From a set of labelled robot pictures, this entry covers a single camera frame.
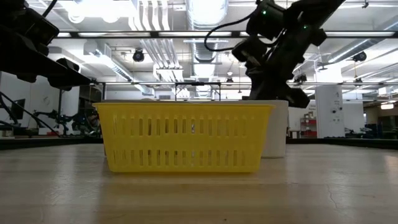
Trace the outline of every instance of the white column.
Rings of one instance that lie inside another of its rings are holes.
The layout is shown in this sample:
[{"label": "white column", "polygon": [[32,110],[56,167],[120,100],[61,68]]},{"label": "white column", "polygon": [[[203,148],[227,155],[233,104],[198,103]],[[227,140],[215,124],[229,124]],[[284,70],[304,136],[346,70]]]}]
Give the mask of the white column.
[{"label": "white column", "polygon": [[73,87],[70,91],[64,91],[62,94],[61,114],[73,116],[79,110],[80,87]]},{"label": "white column", "polygon": [[[342,82],[340,65],[330,65],[326,70],[317,70],[315,80],[316,82]],[[315,99],[318,138],[345,137],[341,86],[318,86],[315,89]]]}]

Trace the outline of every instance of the wooden table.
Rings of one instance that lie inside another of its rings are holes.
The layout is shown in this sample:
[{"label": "wooden table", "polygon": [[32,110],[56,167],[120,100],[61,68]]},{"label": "wooden table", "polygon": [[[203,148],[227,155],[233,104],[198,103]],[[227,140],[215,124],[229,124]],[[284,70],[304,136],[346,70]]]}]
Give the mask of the wooden table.
[{"label": "wooden table", "polygon": [[290,145],[255,174],[114,174],[102,145],[0,151],[0,223],[397,223],[398,151]]}]

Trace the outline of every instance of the ceiling beam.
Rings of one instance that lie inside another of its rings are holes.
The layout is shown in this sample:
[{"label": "ceiling beam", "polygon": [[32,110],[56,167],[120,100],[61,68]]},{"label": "ceiling beam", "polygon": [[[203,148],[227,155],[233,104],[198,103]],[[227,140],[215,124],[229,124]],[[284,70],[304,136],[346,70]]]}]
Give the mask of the ceiling beam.
[{"label": "ceiling beam", "polygon": [[[398,39],[398,31],[325,31],[329,39]],[[152,30],[152,31],[96,31],[96,32],[60,32],[56,39],[194,39],[205,38],[207,31],[196,30]],[[248,37],[244,30],[214,31],[210,37],[241,39]]]}]

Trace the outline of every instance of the basket rim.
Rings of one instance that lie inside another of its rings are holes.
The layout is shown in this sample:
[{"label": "basket rim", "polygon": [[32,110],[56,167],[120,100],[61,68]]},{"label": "basket rim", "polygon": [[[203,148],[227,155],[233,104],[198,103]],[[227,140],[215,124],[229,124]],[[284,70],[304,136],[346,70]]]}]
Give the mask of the basket rim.
[{"label": "basket rim", "polygon": [[227,103],[158,103],[158,102],[145,102],[145,103],[93,103],[93,106],[214,106],[214,107],[249,107],[249,108],[270,108],[275,109],[275,105],[269,104],[227,104]]}]

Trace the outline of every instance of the basket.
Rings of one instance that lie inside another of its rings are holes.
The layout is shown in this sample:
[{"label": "basket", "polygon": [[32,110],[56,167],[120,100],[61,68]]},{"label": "basket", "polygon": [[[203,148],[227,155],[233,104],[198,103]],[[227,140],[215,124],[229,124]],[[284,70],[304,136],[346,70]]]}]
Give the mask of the basket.
[{"label": "basket", "polygon": [[96,103],[113,172],[254,172],[272,105]]}]

